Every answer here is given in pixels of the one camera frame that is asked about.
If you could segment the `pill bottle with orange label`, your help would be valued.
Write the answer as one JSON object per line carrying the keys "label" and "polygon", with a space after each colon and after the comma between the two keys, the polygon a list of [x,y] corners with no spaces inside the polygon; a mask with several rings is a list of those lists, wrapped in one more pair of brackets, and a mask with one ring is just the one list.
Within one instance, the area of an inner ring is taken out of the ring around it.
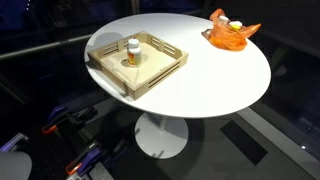
{"label": "pill bottle with orange label", "polygon": [[139,66],[141,64],[141,48],[140,45],[136,48],[127,47],[128,63],[132,66]]}

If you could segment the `white bottle cap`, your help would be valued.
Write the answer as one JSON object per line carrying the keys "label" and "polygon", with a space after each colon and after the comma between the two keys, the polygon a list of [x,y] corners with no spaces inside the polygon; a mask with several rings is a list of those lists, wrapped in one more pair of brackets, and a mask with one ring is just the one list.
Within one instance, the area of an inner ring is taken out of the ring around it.
{"label": "white bottle cap", "polygon": [[130,48],[136,48],[139,46],[140,41],[138,39],[132,38],[128,40],[128,46]]}

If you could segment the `wooden slatted crate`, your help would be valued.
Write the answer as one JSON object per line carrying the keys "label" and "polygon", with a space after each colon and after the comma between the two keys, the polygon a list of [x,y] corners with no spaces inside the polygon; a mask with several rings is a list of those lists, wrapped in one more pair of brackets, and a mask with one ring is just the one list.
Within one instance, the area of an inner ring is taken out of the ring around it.
{"label": "wooden slatted crate", "polygon": [[[137,39],[142,49],[141,64],[128,60],[128,41]],[[132,34],[87,53],[91,61],[126,96],[136,100],[186,64],[188,53],[147,32]]]}

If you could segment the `white bottle in bag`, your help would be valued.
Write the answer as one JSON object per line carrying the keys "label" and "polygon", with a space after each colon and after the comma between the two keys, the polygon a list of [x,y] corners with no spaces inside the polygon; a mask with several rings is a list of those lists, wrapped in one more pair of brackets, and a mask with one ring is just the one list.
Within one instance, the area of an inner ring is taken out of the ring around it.
{"label": "white bottle in bag", "polygon": [[223,24],[228,24],[228,22],[229,22],[229,18],[226,17],[226,16],[223,16],[223,15],[220,15],[220,16],[218,17],[218,19],[219,19],[219,22],[221,22],[221,23],[223,23]]}

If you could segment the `black floor mat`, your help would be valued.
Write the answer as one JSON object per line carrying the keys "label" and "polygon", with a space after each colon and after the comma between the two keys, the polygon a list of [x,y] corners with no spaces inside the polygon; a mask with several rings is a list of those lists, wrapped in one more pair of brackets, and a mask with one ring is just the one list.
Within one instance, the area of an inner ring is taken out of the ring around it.
{"label": "black floor mat", "polygon": [[234,121],[224,125],[221,131],[253,165],[257,165],[268,153],[265,148]]}

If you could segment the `purple orange clamp upper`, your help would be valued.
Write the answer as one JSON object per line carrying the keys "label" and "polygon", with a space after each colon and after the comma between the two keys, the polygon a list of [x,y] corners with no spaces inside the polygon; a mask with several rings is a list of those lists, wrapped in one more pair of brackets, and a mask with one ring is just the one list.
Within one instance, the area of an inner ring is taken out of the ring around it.
{"label": "purple orange clamp upper", "polygon": [[42,127],[41,131],[43,134],[48,135],[57,130],[58,125],[68,119],[74,119],[77,128],[84,127],[97,114],[98,111],[94,107],[89,107],[80,114],[69,111],[66,106],[57,106],[51,111],[47,123]]}

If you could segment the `purple orange clamp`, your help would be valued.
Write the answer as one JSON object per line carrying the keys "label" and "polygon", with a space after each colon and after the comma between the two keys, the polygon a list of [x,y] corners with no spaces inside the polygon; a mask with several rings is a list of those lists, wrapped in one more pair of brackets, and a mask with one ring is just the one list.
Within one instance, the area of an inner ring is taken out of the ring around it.
{"label": "purple orange clamp", "polygon": [[73,161],[65,168],[68,175],[78,173],[84,175],[98,162],[110,168],[129,148],[129,142],[122,139],[113,149],[108,150],[101,143],[90,143]]}
{"label": "purple orange clamp", "polygon": [[68,119],[74,119],[77,128],[84,127],[97,114],[98,111],[94,107],[89,107],[80,114],[69,111],[66,106],[57,106],[51,111],[47,123],[42,127],[41,131],[43,134],[48,135],[57,130],[58,125]]}

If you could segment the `purple orange clamp lower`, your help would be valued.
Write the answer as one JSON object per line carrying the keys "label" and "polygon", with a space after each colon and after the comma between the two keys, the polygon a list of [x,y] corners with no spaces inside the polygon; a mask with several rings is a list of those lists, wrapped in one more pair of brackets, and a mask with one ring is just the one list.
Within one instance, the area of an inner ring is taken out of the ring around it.
{"label": "purple orange clamp lower", "polygon": [[122,139],[113,149],[108,150],[101,143],[90,143],[73,161],[65,168],[68,175],[78,173],[84,175],[98,162],[110,168],[129,148],[129,142]]}

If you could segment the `grey metal handrail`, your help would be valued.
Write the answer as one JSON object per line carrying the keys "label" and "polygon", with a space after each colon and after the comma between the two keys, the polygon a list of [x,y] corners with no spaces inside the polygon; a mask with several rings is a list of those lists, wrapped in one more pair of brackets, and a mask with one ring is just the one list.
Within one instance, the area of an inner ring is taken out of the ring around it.
{"label": "grey metal handrail", "polygon": [[80,41],[87,41],[88,39],[91,38],[92,35],[93,34],[82,35],[82,36],[78,36],[78,37],[74,37],[74,38],[70,38],[70,39],[66,39],[66,40],[62,40],[62,41],[56,41],[56,42],[45,44],[45,45],[35,46],[32,48],[27,48],[27,49],[23,49],[23,50],[19,50],[19,51],[1,54],[0,61],[4,61],[7,59],[11,59],[11,58],[31,54],[31,53],[36,53],[36,52],[40,52],[40,51],[44,51],[44,50],[48,50],[48,49],[53,49],[53,48],[57,48],[57,47],[65,46],[65,45],[70,45],[70,44],[77,43]]}

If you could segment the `grey rounded object corner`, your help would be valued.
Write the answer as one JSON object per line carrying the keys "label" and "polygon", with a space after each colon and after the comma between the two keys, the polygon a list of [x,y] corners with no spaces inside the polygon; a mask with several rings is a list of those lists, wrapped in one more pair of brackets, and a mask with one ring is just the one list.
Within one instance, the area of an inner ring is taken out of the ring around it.
{"label": "grey rounded object corner", "polygon": [[28,180],[32,160],[24,152],[0,153],[0,180]]}

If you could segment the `round white pedestal table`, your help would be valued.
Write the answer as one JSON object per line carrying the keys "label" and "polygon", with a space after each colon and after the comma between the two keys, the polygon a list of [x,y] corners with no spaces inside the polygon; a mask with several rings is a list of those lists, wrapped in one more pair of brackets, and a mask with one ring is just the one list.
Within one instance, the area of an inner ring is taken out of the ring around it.
{"label": "round white pedestal table", "polygon": [[[114,98],[141,110],[135,138],[151,157],[166,159],[184,149],[189,135],[187,120],[237,112],[260,99],[269,86],[270,66],[259,48],[254,43],[238,52],[216,48],[202,35],[212,26],[209,20],[188,15],[140,14],[103,26],[87,42],[84,58],[91,77]],[[139,32],[147,32],[187,52],[188,59],[134,100],[87,53]]]}

